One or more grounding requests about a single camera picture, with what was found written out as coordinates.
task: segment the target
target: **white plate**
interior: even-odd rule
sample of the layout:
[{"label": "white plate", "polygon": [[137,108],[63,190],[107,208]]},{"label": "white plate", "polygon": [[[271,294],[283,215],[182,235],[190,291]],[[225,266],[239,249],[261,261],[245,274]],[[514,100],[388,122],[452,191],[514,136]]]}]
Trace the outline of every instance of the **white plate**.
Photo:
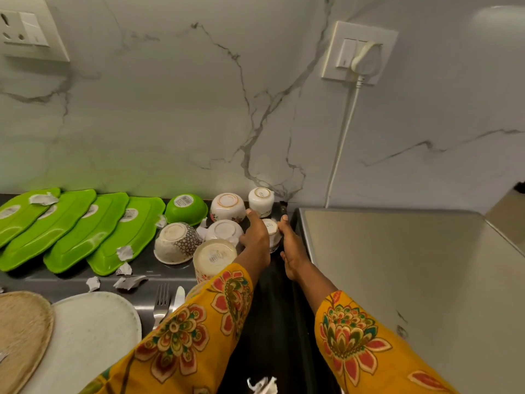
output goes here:
[{"label": "white plate", "polygon": [[76,394],[142,339],[139,315],[115,293],[84,293],[53,308],[49,347],[23,394]]}]

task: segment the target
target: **white power cord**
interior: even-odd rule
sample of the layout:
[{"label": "white power cord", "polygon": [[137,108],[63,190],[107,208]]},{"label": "white power cord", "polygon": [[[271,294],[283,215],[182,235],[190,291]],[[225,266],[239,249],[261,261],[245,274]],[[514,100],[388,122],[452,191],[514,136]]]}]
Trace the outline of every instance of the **white power cord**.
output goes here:
[{"label": "white power cord", "polygon": [[348,114],[348,118],[346,119],[345,129],[343,131],[341,141],[339,142],[336,153],[336,159],[332,167],[332,173],[330,175],[330,181],[328,184],[328,189],[326,191],[325,208],[328,208],[330,206],[332,187],[336,178],[336,172],[339,167],[341,154],[343,153],[343,146],[345,145],[346,134],[348,134],[348,129],[350,128],[352,118],[355,112],[355,106],[358,103],[359,90],[361,89],[361,87],[363,87],[363,81],[366,78],[375,76],[377,73],[379,73],[381,69],[381,44],[377,44],[372,41],[367,42],[359,52],[359,55],[352,59],[350,69],[354,73],[358,74],[358,81],[355,84],[354,99],[352,101],[350,113]]}]

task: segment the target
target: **hand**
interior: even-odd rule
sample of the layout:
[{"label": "hand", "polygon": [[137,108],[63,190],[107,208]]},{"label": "hand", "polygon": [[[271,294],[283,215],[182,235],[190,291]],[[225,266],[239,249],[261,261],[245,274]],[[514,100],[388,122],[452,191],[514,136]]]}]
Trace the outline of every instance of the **hand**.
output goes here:
[{"label": "hand", "polygon": [[285,251],[281,251],[281,257],[285,261],[286,276],[291,280],[297,280],[302,266],[310,264],[305,245],[293,231],[287,215],[282,216],[277,225],[285,236]]},{"label": "hand", "polygon": [[259,213],[252,209],[246,209],[246,214],[250,220],[250,227],[246,234],[239,238],[240,243],[248,248],[255,248],[261,256],[264,266],[270,265],[270,235],[266,225],[259,218]]}]

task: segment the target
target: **green plastic plate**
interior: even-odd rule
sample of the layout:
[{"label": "green plastic plate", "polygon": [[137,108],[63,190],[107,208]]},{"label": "green plastic plate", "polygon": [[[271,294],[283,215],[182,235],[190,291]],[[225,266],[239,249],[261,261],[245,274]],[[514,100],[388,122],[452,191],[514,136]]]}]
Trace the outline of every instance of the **green plastic plate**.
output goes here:
[{"label": "green plastic plate", "polygon": [[0,256],[0,271],[11,271],[49,249],[75,226],[96,197],[92,189],[62,193],[58,203],[7,245]]},{"label": "green plastic plate", "polygon": [[60,196],[59,188],[29,191],[15,196],[0,206],[0,247],[7,245],[13,238],[28,229],[40,214],[49,208],[49,206],[30,203],[31,196],[46,195],[48,192],[56,198]]},{"label": "green plastic plate", "polygon": [[78,223],[43,255],[47,269],[64,272],[93,253],[116,228],[129,197],[124,192],[99,195]]},{"label": "green plastic plate", "polygon": [[131,196],[124,217],[119,220],[115,231],[88,257],[95,274],[112,274],[124,264],[116,253],[119,247],[131,246],[133,257],[127,261],[137,257],[155,236],[156,224],[165,206],[161,198]]}]

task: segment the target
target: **knife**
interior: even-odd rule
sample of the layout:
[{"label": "knife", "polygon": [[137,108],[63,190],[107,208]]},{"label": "knife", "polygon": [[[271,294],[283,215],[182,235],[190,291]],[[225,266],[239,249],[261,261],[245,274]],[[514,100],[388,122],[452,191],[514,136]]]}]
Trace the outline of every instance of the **knife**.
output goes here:
[{"label": "knife", "polygon": [[186,297],[186,292],[184,291],[184,288],[182,286],[179,286],[177,288],[177,293],[175,294],[175,299],[173,301],[173,304],[170,307],[170,314],[177,311],[177,309],[184,304],[184,299]]}]

